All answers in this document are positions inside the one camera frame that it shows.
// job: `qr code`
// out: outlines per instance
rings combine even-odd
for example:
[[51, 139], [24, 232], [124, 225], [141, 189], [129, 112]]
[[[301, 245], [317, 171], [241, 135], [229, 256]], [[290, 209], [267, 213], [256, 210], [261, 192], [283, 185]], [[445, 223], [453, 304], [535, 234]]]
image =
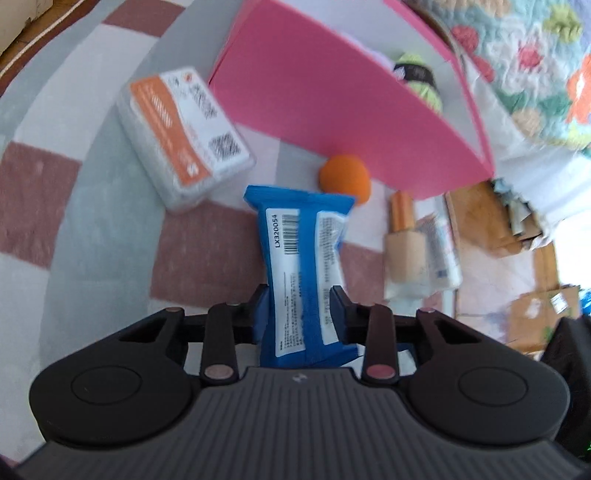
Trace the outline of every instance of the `qr code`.
[[191, 96], [193, 97], [193, 100], [195, 101], [195, 103], [201, 110], [201, 113], [207, 120], [209, 120], [210, 118], [217, 117], [216, 108], [212, 105], [211, 101], [209, 101], [209, 98], [207, 98], [207, 94], [199, 85], [193, 85], [190, 88], [190, 92]]
[[209, 148], [218, 160], [227, 160], [241, 153], [240, 147], [230, 132], [211, 139]]

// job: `green yarn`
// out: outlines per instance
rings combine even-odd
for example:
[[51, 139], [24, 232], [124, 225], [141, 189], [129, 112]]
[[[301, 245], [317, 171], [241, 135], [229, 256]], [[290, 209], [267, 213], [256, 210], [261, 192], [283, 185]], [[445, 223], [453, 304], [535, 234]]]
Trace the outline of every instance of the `green yarn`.
[[407, 85], [419, 98], [423, 99], [431, 110], [434, 110], [437, 113], [442, 112], [443, 102], [441, 101], [441, 97], [431, 85], [423, 82], [408, 82]]
[[422, 67], [429, 67], [420, 55], [414, 53], [405, 53], [398, 59], [396, 63], [412, 63], [413, 65], [420, 65]]
[[[420, 65], [421, 67], [429, 68], [429, 65], [425, 63], [420, 55], [405, 53], [402, 55], [397, 63], [411, 63], [413, 65]], [[443, 110], [443, 102], [439, 93], [431, 87], [428, 83], [423, 82], [407, 82], [408, 87], [417, 94], [417, 96], [437, 113], [441, 113]]]

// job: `plastic container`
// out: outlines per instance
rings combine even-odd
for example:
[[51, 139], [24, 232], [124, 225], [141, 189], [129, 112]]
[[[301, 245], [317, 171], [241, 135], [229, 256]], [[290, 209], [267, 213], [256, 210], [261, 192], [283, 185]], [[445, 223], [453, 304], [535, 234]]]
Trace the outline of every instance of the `plastic container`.
[[207, 84], [191, 67], [129, 84], [122, 125], [166, 208], [183, 212], [255, 164]]

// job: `barcode sticker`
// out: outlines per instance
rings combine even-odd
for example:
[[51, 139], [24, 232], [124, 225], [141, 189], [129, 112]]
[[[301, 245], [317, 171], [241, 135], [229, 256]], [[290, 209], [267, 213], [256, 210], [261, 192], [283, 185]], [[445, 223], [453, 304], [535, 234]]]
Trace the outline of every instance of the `barcode sticker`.
[[230, 132], [212, 138], [209, 141], [209, 149], [212, 151], [213, 155], [221, 161], [228, 160], [242, 152], [238, 143], [234, 139], [234, 136]]
[[275, 356], [305, 350], [302, 333], [297, 209], [267, 209], [269, 256], [275, 304]]
[[345, 278], [337, 250], [345, 221], [345, 217], [338, 213], [318, 212], [316, 215], [316, 283], [320, 331], [325, 345], [339, 341], [330, 316], [330, 289], [335, 285], [345, 289]]
[[283, 252], [285, 255], [297, 255], [297, 222], [298, 215], [281, 215], [281, 227], [283, 228]]

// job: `pink box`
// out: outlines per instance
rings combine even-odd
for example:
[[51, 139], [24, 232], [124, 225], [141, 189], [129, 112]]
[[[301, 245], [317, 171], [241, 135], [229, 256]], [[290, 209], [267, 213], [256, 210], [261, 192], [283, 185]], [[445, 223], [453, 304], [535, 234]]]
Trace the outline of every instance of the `pink box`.
[[[343, 34], [392, 58], [420, 54], [442, 115]], [[397, 0], [246, 0], [210, 87], [233, 121], [322, 155], [358, 155], [415, 199], [493, 175], [457, 58]]]

